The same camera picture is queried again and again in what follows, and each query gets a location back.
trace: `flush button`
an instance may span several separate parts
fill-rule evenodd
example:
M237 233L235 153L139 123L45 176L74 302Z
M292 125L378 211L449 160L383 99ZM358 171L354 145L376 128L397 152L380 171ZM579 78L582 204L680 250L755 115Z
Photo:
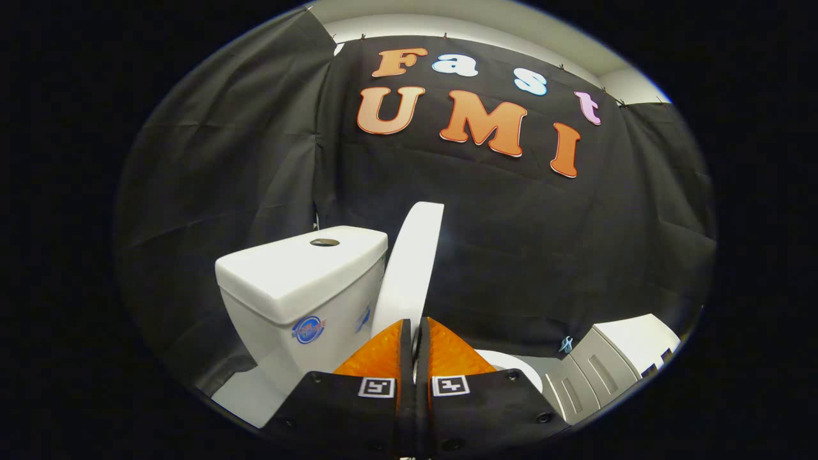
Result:
M331 240L329 238L318 238L316 240L310 241L309 244L311 244L313 246L326 247L326 246L337 246L337 245L339 245L341 243L338 242L338 240Z

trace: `orange letter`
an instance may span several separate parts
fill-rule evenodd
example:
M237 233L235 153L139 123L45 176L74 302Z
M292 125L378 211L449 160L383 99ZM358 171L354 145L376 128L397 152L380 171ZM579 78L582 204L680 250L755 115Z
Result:
M573 166L573 158L577 151L579 133L562 123L554 123L554 129L557 130L557 155L551 161L551 169L566 178L575 178L577 169Z
M369 134L395 134L406 128L415 113L417 98L426 90L417 86L404 86L398 90L401 95L401 105L398 114L390 121L378 118L380 103L384 96L390 93L389 88L367 88L361 91L363 100L358 109L358 127Z
M502 102L491 115L480 102L477 94L468 91L455 90L449 92L455 100L452 118L449 127L440 132L440 137L447 141L466 142L469 135L465 133L465 124L469 123L474 143L483 145L488 136L497 130L497 134L488 143L488 146L500 153L509 156L521 156L523 149L519 147L519 126L528 111L517 104Z
M388 77L390 75L400 75L407 72L401 67L405 64L406 67L412 67L417 62L418 56L426 56L429 54L424 48L409 48L409 49L395 49L390 51L379 52L380 68L372 72L373 77Z

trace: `letter s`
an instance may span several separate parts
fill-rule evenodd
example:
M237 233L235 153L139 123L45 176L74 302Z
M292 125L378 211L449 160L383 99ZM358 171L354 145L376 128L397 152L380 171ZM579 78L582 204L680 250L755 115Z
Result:
M548 91L546 89L546 78L537 72L518 68L514 69L514 75L517 77L514 83L517 88L523 91L528 91L535 96L542 96Z

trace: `white ceiling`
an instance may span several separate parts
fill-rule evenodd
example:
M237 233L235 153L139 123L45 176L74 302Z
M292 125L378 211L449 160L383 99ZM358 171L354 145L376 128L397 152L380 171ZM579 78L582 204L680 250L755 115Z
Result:
M509 0L317 0L307 3L322 24L359 16L414 14L449 17L498 29L566 56L601 76L631 67L584 33L538 9Z

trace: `toilet tank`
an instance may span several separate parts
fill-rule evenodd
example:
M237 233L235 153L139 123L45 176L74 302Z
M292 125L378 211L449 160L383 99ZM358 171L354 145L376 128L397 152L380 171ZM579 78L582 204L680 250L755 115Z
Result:
M333 227L225 255L216 280L256 363L289 394L369 340L386 233Z

